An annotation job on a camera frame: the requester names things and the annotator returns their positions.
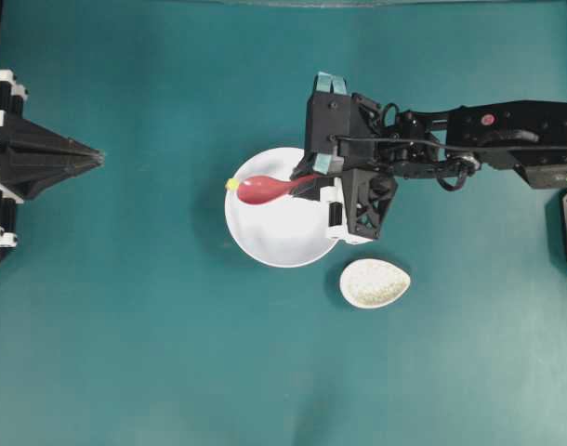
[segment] white bowl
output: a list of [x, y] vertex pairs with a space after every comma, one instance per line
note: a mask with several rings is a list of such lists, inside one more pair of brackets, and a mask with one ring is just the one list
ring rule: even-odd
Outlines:
[[354, 307], [380, 308], [399, 299], [411, 283], [410, 276], [395, 265], [364, 258], [350, 263], [341, 273], [341, 294]]
[[[290, 147], [263, 151], [244, 163], [234, 178], [242, 182], [254, 175], [267, 175], [287, 181], [303, 154], [303, 150]], [[303, 267], [337, 243], [325, 237], [329, 224], [326, 203], [286, 195], [252, 205], [241, 202], [235, 191], [227, 191], [225, 212], [230, 234], [242, 250], [272, 267]]]

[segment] red spoon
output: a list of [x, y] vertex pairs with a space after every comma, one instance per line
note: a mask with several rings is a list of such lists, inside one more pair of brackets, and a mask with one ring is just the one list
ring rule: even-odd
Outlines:
[[307, 175], [294, 181], [280, 181], [272, 177], [258, 175], [249, 177], [242, 183], [230, 178], [226, 183], [227, 190], [236, 190], [238, 198], [247, 204], [264, 204], [290, 193], [296, 186], [315, 179], [318, 175]]

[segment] black metal frame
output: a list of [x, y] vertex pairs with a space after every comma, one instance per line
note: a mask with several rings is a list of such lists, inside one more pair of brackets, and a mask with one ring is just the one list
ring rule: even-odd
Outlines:
[[[2, 14], [0, 0], [0, 26]], [[103, 156], [24, 119], [24, 96], [14, 91], [15, 81], [1, 78], [6, 80], [0, 80], [0, 234], [13, 234], [16, 242], [17, 206], [13, 198], [4, 197], [4, 188], [31, 200], [64, 179], [102, 165]], [[0, 243], [0, 262], [13, 249], [7, 246]]]

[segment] teal table surface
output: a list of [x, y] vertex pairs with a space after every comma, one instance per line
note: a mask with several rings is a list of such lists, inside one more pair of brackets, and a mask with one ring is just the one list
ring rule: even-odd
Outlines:
[[[313, 75], [421, 111], [567, 101], [567, 5], [8, 1], [28, 119], [106, 154], [20, 209], [0, 266], [0, 446], [567, 445], [558, 192], [404, 181], [376, 243], [274, 269], [223, 185], [302, 147]], [[410, 273], [381, 310], [337, 281]]]

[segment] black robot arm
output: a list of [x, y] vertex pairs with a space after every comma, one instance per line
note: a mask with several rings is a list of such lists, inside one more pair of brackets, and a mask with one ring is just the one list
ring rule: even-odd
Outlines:
[[[446, 132], [440, 142], [438, 132]], [[379, 237], [395, 177], [463, 188], [484, 164], [513, 170], [534, 189], [567, 188], [567, 103], [522, 100], [450, 111], [401, 111], [319, 73], [310, 96], [305, 154], [292, 175], [322, 177], [293, 193], [329, 203], [327, 236]]]

